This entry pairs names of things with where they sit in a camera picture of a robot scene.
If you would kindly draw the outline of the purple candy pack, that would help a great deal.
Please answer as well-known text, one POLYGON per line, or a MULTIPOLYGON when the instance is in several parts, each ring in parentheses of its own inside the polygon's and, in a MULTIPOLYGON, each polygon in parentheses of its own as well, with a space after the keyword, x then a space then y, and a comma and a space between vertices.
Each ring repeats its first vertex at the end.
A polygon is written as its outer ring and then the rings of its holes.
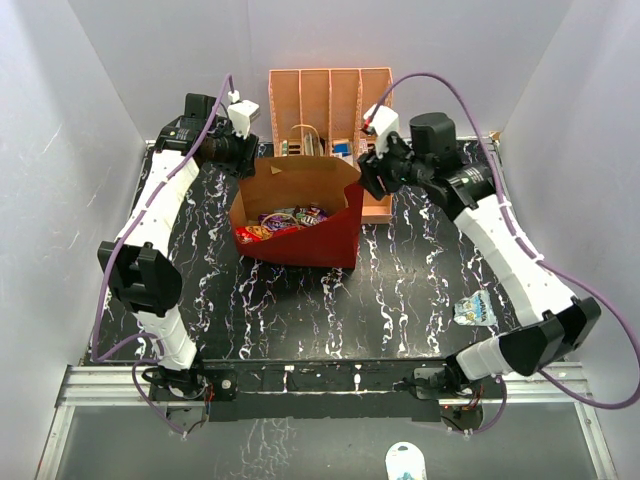
POLYGON ((299 230, 303 228, 303 225, 295 215, 285 212, 262 214, 258 217, 258 223, 272 234, 289 229, 299 230))
POLYGON ((316 205, 296 207, 294 210, 296 221, 303 227, 312 227, 329 218, 329 214, 316 205))

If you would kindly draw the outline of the red paper bag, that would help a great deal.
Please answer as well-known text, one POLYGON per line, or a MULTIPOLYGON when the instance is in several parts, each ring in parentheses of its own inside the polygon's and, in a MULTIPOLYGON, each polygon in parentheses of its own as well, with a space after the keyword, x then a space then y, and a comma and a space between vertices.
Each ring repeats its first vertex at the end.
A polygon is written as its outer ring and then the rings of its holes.
POLYGON ((258 158, 229 211, 240 254, 264 262, 353 269, 363 206, 360 172, 333 156, 258 158))

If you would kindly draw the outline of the red chips bag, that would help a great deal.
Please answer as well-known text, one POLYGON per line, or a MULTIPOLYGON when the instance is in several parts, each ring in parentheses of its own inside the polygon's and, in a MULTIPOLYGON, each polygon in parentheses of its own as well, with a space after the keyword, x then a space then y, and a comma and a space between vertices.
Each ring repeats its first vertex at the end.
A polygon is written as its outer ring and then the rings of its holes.
POLYGON ((235 229, 235 235, 241 244, 250 244, 269 240, 273 236, 273 233, 261 225, 247 225, 237 227, 235 229))

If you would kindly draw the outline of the light blue snack pouch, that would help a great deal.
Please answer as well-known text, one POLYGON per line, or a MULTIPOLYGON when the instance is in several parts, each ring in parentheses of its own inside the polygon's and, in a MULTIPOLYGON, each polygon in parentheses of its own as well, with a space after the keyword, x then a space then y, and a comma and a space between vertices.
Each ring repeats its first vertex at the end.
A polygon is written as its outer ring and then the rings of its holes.
POLYGON ((453 320, 461 326, 488 327, 497 324, 491 298, 486 290, 478 290, 454 305, 453 320))

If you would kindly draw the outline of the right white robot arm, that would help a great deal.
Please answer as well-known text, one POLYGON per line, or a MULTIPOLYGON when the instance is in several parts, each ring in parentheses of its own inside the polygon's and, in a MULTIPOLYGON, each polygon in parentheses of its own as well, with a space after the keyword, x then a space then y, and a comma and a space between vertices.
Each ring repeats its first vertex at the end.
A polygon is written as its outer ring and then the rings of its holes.
POLYGON ((591 297, 578 298, 540 265, 538 255, 527 255, 525 236, 513 226, 490 166, 462 160, 454 122, 442 112, 415 116, 405 142, 391 108, 373 106, 364 120, 375 143, 358 159, 361 185, 377 200, 402 186, 423 189, 480 251, 515 309, 517 329, 448 358, 447 388, 466 397, 485 377, 530 376, 580 347, 600 306, 591 297))

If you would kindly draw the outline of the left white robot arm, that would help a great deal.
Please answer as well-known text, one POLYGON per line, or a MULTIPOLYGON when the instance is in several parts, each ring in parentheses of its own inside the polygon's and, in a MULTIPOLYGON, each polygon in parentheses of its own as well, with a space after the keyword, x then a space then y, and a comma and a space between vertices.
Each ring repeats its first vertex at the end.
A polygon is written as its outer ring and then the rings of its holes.
POLYGON ((155 140, 150 173, 130 218, 115 241, 104 241, 98 249, 102 291, 134 315, 152 341, 160 367, 175 371, 172 387, 186 399, 204 392, 207 376, 193 366, 197 347, 179 312, 183 281, 169 259, 169 240, 203 165, 238 179, 255 173, 258 138, 250 127, 260 107, 241 99, 238 91, 227 98, 223 109, 216 97, 186 95, 183 114, 155 140))

